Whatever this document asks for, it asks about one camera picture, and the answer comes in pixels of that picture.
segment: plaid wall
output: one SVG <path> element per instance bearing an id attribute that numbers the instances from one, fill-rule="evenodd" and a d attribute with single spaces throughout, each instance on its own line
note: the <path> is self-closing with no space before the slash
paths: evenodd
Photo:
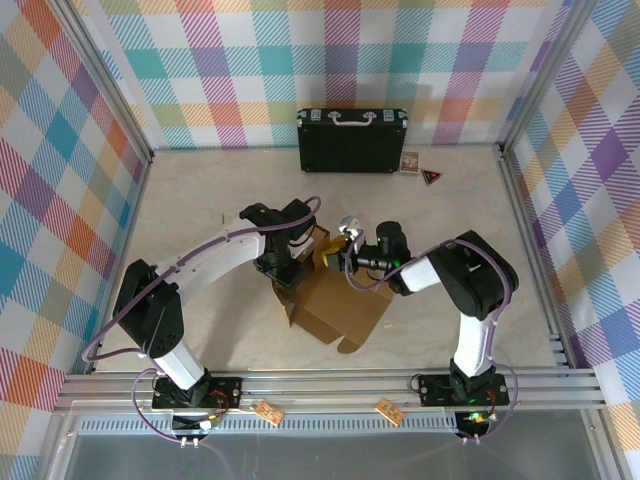
<path id="1" fill-rule="evenodd" d="M 45 0 L 0 11 L 0 479 L 30 479 L 143 164 Z"/>
<path id="2" fill-rule="evenodd" d="M 640 0 L 600 0 L 516 148 L 562 321 L 640 478 Z"/>
<path id="3" fill-rule="evenodd" d="M 570 3 L 76 0 L 160 148 L 294 146 L 313 106 L 406 108 L 410 144 L 493 143 Z"/>

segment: white floor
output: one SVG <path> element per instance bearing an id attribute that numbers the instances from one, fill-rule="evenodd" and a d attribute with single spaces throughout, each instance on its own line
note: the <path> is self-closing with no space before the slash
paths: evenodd
<path id="1" fill-rule="evenodd" d="M 295 149 L 167 151 L 151 169 L 127 263 L 178 254 L 216 234 L 247 205 L 281 208 L 292 198 L 322 197 L 317 216 L 337 234 L 356 215 L 370 238 L 384 220 L 401 222 L 414 254 L 468 229 L 476 230 L 516 269 L 520 289 L 503 315 L 496 358 L 516 366 L 554 365 L 511 207 L 489 147 L 412 148 L 421 177 L 305 174 Z M 396 297 L 357 352 L 342 355 L 301 328 L 289 328 L 269 280 L 251 263 L 215 282 L 184 308 L 185 338 L 213 370 L 270 368 L 446 367 L 456 345 L 458 313 L 441 286 Z M 103 351 L 132 342 L 119 328 Z M 132 355 L 102 361 L 100 370 L 140 370 Z"/>

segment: briefcase handle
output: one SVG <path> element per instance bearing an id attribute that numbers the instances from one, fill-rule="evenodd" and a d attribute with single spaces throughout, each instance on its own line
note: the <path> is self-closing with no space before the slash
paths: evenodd
<path id="1" fill-rule="evenodd" d="M 340 113 L 336 111 L 329 112 L 327 114 L 327 117 L 333 119 L 333 123 L 336 125 L 336 127 L 368 127 L 369 125 L 371 125 L 371 122 L 373 122 L 373 119 L 377 117 L 374 112 L 365 112 L 362 116 L 367 119 L 366 122 L 339 122 L 338 118 L 340 118 L 341 116 L 342 115 L 340 115 Z"/>

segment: open cardboard box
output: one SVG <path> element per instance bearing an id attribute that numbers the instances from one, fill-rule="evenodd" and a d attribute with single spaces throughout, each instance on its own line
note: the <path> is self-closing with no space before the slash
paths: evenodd
<path id="1" fill-rule="evenodd" d="M 344 337 L 338 352 L 353 353 L 369 338 L 391 304 L 393 292 L 386 284 L 376 291 L 355 290 L 344 273 L 324 265 L 322 252 L 329 247 L 329 232 L 318 225 L 312 240 L 296 257 L 306 269 L 302 283 L 296 290 L 289 290 L 273 282 L 273 291 L 289 325 L 298 324 L 325 344 Z M 361 285 L 373 283 L 363 269 L 354 279 Z"/>

